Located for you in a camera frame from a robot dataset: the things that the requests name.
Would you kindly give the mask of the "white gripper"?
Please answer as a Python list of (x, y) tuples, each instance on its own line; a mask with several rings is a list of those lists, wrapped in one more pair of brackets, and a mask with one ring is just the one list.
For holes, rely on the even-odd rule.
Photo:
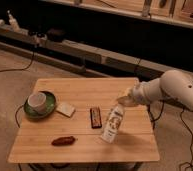
[(124, 107), (134, 107), (136, 106), (136, 103), (140, 105), (148, 104), (148, 100), (144, 93), (143, 83), (138, 83), (133, 88), (126, 88), (124, 95), (125, 96), (117, 99), (118, 103)]

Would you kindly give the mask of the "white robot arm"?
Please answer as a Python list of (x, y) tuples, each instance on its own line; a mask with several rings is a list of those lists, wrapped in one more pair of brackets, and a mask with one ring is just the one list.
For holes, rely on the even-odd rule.
[(149, 105), (172, 98), (193, 111), (193, 78), (180, 70), (168, 70), (159, 78), (129, 87), (117, 102), (123, 106)]

